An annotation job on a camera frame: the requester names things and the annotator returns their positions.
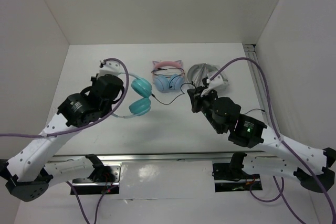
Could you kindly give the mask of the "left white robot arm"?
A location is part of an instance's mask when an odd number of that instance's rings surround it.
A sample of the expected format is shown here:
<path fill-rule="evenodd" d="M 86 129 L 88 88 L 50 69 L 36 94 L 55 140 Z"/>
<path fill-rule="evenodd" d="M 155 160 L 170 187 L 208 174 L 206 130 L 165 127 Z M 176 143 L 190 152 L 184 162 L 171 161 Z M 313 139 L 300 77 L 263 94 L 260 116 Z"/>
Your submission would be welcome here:
<path fill-rule="evenodd" d="M 79 93 L 69 95 L 58 107 L 56 114 L 16 156 L 1 164 L 1 177 L 9 193 L 24 202 L 40 197 L 56 184 L 77 178 L 93 182 L 112 179 L 110 167 L 95 154 L 61 163 L 50 159 L 85 127 L 97 123 L 114 109 L 124 95 L 123 81 L 111 74 L 92 78 L 92 85 Z"/>

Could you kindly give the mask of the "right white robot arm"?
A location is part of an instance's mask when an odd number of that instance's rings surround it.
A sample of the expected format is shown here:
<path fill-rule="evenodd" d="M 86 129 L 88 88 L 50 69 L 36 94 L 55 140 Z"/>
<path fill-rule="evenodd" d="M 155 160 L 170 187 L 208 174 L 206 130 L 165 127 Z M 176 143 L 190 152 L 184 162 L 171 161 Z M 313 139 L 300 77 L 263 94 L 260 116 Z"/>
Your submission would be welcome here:
<path fill-rule="evenodd" d="M 192 112 L 201 112 L 218 134 L 228 134 L 228 140 L 248 149 L 258 149 L 273 158 L 232 155 L 229 172 L 235 178 L 264 174 L 293 179 L 310 191 L 323 193 L 335 182 L 330 168 L 335 162 L 335 150 L 323 150 L 301 144 L 286 136 L 278 137 L 264 122 L 242 114 L 241 107 L 228 97 L 218 97 L 212 90 L 203 95 L 204 87 L 188 89 Z"/>

